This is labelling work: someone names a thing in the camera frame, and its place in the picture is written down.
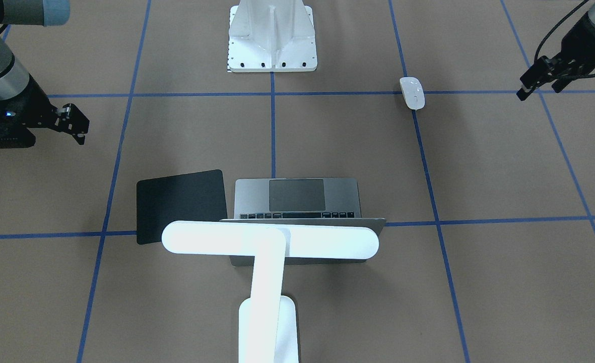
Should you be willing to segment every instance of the grid line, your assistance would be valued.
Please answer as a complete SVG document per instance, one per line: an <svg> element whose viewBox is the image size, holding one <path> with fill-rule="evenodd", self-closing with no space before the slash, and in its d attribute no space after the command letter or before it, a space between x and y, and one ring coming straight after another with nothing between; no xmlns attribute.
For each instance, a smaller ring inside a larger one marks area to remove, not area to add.
<svg viewBox="0 0 595 363"><path fill-rule="evenodd" d="M516 28L514 27L514 23L512 21L512 17L510 16L509 11L507 10L507 6L505 6L505 0L500 0L501 2L501 6L503 7L503 10L505 12L505 16L507 17L508 22L510 23L510 27L512 29L512 32L514 34L514 39L516 39L516 44L519 46L519 50L521 50L521 55L523 55L523 60L525 60L525 65L527 67L530 68L530 62L528 60L528 56L525 53L525 50L523 49L523 44L521 44L521 39L519 38L519 34L517 34L516 32ZM564 143L562 143L562 139L559 136L559 132L557 131L557 126L555 125L555 122L553 121L553 117L550 113L550 110L548 109L548 104L546 103L546 100L544 98L544 92L541 90L537 90L537 95L539 96L539 99L542 102L542 105L544 106L544 110L546 111L546 117L548 117L548 122L550 123L551 128L553 129L553 134L555 134L555 139L557 140L557 144L559 145L559 149L562 152L562 156L564 156L564 160L566 162L566 165L568 167L568 171L571 174L571 177L573 179L573 183L575 185L575 188L577 189L577 193L580 196L581 199L581 204L583 205L583 208L586 211L586 216L590 222L590 226L592 227L592 231L595 234L595 220L592 217L592 214L590 213L590 209L588 206L588 203L586 202L586 198L583 195L583 192L581 191L581 187L579 184L579 181L577 179L577 175L575 175L574 172L574 168L573 165L571 165L571 161L568 158L568 154L566 152L566 149L564 147Z"/></svg>
<svg viewBox="0 0 595 363"><path fill-rule="evenodd" d="M98 281L98 274L100 270L100 264L102 260L102 250L104 249L104 242L107 235L107 228L109 225L109 218L111 214L111 204L113 202L113 193L116 188L116 181L118 179L118 169L120 168L120 159L122 156L122 143L125 139L125 132L127 129L127 122L129 122L129 113L131 111L131 102L134 99L134 89L136 88L136 78L138 77L138 70L141 64L141 53L143 52L143 44L145 44L145 34L147 33L147 23L150 18L150 9L152 7L152 0L147 1L147 7L145 9L145 18L143 19L143 29L141 30L141 39L139 42L138 51L136 53L136 62L134 64L134 74L131 77L131 86L129 89L129 98L127 99L127 106L125 110L125 117L122 122L122 130L120 131L120 140L118 141L118 150L116 152L116 161L113 167L113 176L111 177L111 187L109 189L109 196L107 197L107 209L102 223L102 230L100 236L100 242L98 243L98 253L96 255L96 262L94 266L94 275L92 277L92 283L89 291L89 300L87 302L87 309L85 312L85 322L83 323L83 331L80 337L80 345L78 348L77 363L82 363L83 354L85 353L85 344L87 331L89 329L89 322L91 320L92 307L94 304L95 288Z"/></svg>
<svg viewBox="0 0 595 363"><path fill-rule="evenodd" d="M471 225L495 223L537 223L557 221L588 221L588 216L557 216L557 217L530 217L530 218L491 218L477 220L440 220L441 225ZM388 221L385 227L419 227L436 225L436 221ZM103 232L53 232L53 233L18 233L0 234L0 239L33 239L33 238L62 238L62 237L98 237ZM136 230L107 230L104 236L135 236Z"/></svg>
<svg viewBox="0 0 595 363"><path fill-rule="evenodd" d="M403 55L403 46L401 45L401 37L398 31L398 25L396 22L396 14L393 10L392 0L389 0L389 11L391 12L391 21L393 23L393 31L396 36L396 44L398 44L398 52L401 56L401 65L403 66L403 76L407 77L407 66ZM460 317L460 309L458 307L458 299L456 298L456 291L454 289L454 278L452 278L452 271L449 266L449 259L447 258L447 250L445 249L445 238L443 237L443 230L440 225L440 218L438 218L438 209L436 209L436 200L434 198L434 189L431 185L431 177L429 176L429 168L427 159L425 157L425 148L422 142L422 136L420 135L420 127L416 111L412 110L412 118L414 128L416 130L416 138L420 148L420 159L422 161L422 167L425 171L425 179L427 182L427 188L429 191L429 200L431 202L431 209L434 213L434 223L436 225L436 233L438 234L438 242L440 243L440 252L443 255L443 264L445 265L445 274L447 275L447 285L449 285L449 294L452 299L452 306L454 307L454 315L456 317L456 326L458 328L458 334L460 336L461 347L463 348L463 356L466 363L470 363L470 352L468 351L468 343L465 338L465 332L463 330L463 321Z"/></svg>
<svg viewBox="0 0 595 363"><path fill-rule="evenodd" d="M7 41L7 37L9 37L9 33L11 31L11 27L13 27L12 25L9 25L7 27L7 29L4 31L4 35L2 35L2 40L3 41Z"/></svg>
<svg viewBox="0 0 595 363"><path fill-rule="evenodd" d="M544 93L555 93L544 90ZM402 94L402 91L314 91L275 92L275 96L371 96ZM563 90L570 94L595 94L595 90ZM424 94L516 94L516 90L425 90ZM238 97L272 96L270 92L160 92L160 93L99 93L99 94L49 94L49 98L109 98L109 97Z"/></svg>
<svg viewBox="0 0 595 363"><path fill-rule="evenodd" d="M270 177L277 177L277 140L275 139L275 72L270 72Z"/></svg>

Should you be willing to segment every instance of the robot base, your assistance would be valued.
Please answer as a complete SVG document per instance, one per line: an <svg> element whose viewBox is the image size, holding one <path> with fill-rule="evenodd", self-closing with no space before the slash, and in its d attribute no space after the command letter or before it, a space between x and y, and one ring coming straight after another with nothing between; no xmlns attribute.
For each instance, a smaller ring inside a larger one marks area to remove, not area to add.
<svg viewBox="0 0 595 363"><path fill-rule="evenodd" d="M312 72L317 68L313 9L301 0L242 0L230 9L229 34L229 72Z"/></svg>

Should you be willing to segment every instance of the laptop keyboard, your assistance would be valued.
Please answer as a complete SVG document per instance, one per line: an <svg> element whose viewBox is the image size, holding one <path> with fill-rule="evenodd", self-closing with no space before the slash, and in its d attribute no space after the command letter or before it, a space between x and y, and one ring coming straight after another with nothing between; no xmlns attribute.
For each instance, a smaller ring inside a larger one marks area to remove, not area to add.
<svg viewBox="0 0 595 363"><path fill-rule="evenodd" d="M242 213L242 220L275 218L355 218L355 212L284 212L284 213Z"/></svg>

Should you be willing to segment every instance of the laptop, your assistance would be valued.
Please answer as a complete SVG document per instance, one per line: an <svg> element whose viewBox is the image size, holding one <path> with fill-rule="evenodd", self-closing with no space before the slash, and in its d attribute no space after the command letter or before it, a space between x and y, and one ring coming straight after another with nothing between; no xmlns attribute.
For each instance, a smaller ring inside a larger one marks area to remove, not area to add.
<svg viewBox="0 0 595 363"><path fill-rule="evenodd" d="M384 218L362 218L358 182L352 177L239 179L230 223L367 227L380 235ZM348 264L365 260L286 258L286 265ZM231 256L233 266L253 266L254 257Z"/></svg>

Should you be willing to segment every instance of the white metal pedestal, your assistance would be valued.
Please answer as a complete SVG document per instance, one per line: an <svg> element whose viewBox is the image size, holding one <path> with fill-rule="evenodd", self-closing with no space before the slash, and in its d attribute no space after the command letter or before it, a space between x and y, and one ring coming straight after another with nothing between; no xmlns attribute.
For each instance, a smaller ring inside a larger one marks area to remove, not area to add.
<svg viewBox="0 0 595 363"><path fill-rule="evenodd" d="M250 299L239 306L239 363L246 357L247 336L250 327ZM279 300L279 323L275 342L274 363L299 363L297 347L297 314L295 303L288 296Z"/></svg>
<svg viewBox="0 0 595 363"><path fill-rule="evenodd" d="M241 0L230 9L228 71L317 68L313 9L302 0Z"/></svg>

